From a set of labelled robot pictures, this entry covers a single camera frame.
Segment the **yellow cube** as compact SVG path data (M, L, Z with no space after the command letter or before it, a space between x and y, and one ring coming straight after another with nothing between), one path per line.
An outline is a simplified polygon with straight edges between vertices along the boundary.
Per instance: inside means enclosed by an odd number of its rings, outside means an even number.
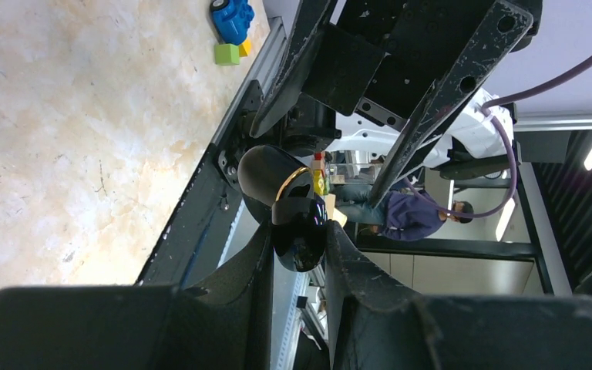
M251 53L251 40L245 39L239 46L238 52L240 57L248 57Z

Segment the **person in purple sweater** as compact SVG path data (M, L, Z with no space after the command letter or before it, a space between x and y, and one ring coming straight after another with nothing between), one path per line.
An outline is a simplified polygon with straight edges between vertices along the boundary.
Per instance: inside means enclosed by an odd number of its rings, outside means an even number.
M369 202L371 184L345 184L331 190L335 206L357 224L368 225L372 233L394 241L417 241L433 235L446 222L468 224L472 218L445 214L436 209L424 190L416 196L398 190L389 191L380 204Z

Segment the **green cube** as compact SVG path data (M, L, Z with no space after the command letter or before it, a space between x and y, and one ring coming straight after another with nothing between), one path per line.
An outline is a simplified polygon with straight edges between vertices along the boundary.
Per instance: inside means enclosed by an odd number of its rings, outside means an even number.
M218 66L238 66L241 63L239 46L228 43L215 45L214 61Z

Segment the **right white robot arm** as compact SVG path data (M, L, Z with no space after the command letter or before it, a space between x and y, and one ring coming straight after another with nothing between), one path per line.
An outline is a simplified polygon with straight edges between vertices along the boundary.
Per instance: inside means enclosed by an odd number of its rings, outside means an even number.
M537 34L540 1L333 1L298 4L273 86L249 129L269 131L310 96L399 131L370 201L422 163L495 67Z

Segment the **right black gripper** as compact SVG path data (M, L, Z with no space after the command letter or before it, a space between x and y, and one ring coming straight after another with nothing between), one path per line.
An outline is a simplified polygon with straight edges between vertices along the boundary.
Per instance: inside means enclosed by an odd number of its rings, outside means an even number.
M390 149L370 193L374 207L419 146L525 36L533 16L509 1L347 1L327 26L336 4L299 2L276 78L249 134L269 131L301 91L345 116L403 126L440 81Z

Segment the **blue toy car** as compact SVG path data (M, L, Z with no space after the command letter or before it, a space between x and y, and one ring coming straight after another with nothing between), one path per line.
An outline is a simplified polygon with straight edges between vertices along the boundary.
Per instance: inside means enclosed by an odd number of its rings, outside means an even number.
M247 39L254 10L248 0L213 0L210 18L224 43L241 45Z

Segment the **black earbud charging case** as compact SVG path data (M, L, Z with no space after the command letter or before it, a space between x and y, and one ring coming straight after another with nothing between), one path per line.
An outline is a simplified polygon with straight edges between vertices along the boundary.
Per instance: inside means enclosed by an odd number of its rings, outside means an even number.
M244 196L270 208L269 241L283 267L315 269L325 253L328 215L311 168L279 147L260 145L241 157L237 177Z

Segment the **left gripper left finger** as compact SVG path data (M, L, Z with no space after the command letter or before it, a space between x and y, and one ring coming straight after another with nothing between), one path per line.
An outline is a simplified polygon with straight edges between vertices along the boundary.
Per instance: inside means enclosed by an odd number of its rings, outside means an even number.
M0 290L0 369L267 369L273 271L262 225L189 288Z

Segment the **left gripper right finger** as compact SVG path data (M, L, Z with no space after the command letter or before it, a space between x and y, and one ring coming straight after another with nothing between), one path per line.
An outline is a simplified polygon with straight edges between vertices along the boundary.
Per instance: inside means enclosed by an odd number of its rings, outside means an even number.
M333 369L592 369L592 296L424 295L327 224Z

